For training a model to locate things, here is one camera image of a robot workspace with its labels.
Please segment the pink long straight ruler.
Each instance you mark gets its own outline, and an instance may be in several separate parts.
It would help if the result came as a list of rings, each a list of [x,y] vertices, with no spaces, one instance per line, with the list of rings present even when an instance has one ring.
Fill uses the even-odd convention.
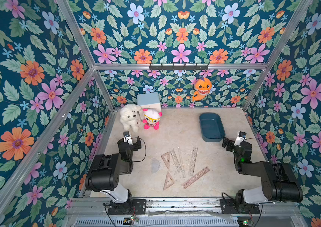
[[[209,171],[210,171],[209,167],[205,167],[202,170],[200,170],[198,173],[193,175],[190,179],[188,179],[187,181],[185,181],[182,184],[183,189],[187,189],[190,185],[192,185],[194,182],[196,182],[199,178],[203,177]]]

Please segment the thin clear ruler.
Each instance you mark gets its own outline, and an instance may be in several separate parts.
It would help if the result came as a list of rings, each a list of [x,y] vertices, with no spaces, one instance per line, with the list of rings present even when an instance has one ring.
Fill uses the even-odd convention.
[[[183,178],[186,178],[180,147],[178,147],[178,156],[179,156],[179,163],[180,163],[180,167],[181,167],[182,176],[183,176]]]

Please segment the pink triangle ruler upper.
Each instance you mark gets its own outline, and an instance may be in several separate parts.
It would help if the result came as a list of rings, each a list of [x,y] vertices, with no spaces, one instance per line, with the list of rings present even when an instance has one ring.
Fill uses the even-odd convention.
[[[165,166],[167,167],[168,170],[170,170],[170,157],[171,157],[171,153],[167,152],[163,155],[161,155],[161,158],[165,164]]]

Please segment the pink white toy figure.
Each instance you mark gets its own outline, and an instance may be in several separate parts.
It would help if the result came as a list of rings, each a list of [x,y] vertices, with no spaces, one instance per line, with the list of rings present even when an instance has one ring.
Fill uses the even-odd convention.
[[[148,130],[153,127],[155,130],[159,129],[160,118],[162,117],[162,112],[158,112],[155,109],[143,109],[144,119],[142,123],[144,123],[144,129]]]

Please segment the orange shark plush toy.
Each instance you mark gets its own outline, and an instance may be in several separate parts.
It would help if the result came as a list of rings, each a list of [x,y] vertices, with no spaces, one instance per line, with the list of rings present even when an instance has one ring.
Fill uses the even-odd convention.
[[[192,101],[200,101],[204,99],[212,89],[212,83],[208,78],[200,78],[195,82],[195,92]]]

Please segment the clear straight ruler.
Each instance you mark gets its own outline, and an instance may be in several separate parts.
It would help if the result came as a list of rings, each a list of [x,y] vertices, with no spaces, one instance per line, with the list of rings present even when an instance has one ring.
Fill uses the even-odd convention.
[[[196,163],[196,158],[197,158],[197,153],[198,153],[198,148],[194,147],[193,151],[191,153],[191,158],[190,158],[190,164],[189,164],[189,171],[188,174],[190,176],[194,175],[194,169],[195,169],[195,163]]]

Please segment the black hook rail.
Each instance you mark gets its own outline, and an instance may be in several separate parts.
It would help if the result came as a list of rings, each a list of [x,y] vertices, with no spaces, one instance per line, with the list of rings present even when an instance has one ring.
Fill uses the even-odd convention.
[[[196,70],[207,70],[209,64],[149,64],[149,70],[160,70],[160,71],[175,71],[175,70],[185,70],[185,71],[196,71]]]

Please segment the teal plastic storage box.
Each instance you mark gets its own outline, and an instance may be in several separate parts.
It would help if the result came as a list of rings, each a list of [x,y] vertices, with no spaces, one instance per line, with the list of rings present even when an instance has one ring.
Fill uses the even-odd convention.
[[[202,138],[205,142],[221,142],[225,130],[221,118],[215,113],[202,113],[199,116]]]

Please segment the light blue white box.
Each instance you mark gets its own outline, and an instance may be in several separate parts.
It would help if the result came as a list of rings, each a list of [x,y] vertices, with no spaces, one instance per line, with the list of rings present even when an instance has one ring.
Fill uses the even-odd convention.
[[[157,92],[138,94],[137,104],[146,109],[155,109],[156,111],[161,111],[160,96]]]

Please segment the white plush dog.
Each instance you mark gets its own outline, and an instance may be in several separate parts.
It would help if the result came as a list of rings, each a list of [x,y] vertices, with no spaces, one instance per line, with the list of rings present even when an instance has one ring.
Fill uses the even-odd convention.
[[[139,111],[141,111],[141,109],[139,105],[128,104],[120,110],[120,122],[125,131],[129,131],[130,129],[132,129],[133,132],[139,131],[139,125],[141,124]]]

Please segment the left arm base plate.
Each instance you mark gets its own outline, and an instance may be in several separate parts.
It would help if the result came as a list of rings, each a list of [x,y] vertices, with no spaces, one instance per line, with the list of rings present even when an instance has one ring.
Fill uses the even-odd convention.
[[[110,215],[140,215],[146,213],[146,199],[131,199],[125,203],[111,202],[107,209]]]

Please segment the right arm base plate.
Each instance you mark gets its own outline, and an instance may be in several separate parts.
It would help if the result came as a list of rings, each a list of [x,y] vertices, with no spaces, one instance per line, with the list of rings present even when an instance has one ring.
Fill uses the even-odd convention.
[[[222,214],[260,214],[260,209],[254,204],[237,205],[233,199],[221,198],[220,207]]]

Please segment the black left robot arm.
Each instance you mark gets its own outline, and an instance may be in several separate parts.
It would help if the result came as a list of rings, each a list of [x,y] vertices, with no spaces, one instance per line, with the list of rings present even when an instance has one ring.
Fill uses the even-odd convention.
[[[141,138],[124,137],[118,141],[118,153],[96,155],[85,178],[86,190],[103,193],[112,203],[130,205],[131,192],[121,185],[120,176],[132,173],[133,154],[141,148]]]

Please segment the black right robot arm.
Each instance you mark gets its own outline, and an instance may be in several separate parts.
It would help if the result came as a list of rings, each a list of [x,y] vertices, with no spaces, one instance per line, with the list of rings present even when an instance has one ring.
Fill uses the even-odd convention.
[[[232,152],[235,169],[239,174],[255,176],[261,180],[259,187],[238,191],[235,196],[236,206],[277,201],[302,202],[303,192],[290,164],[252,162],[252,144],[242,137],[238,137],[236,141],[224,137],[222,146]]]

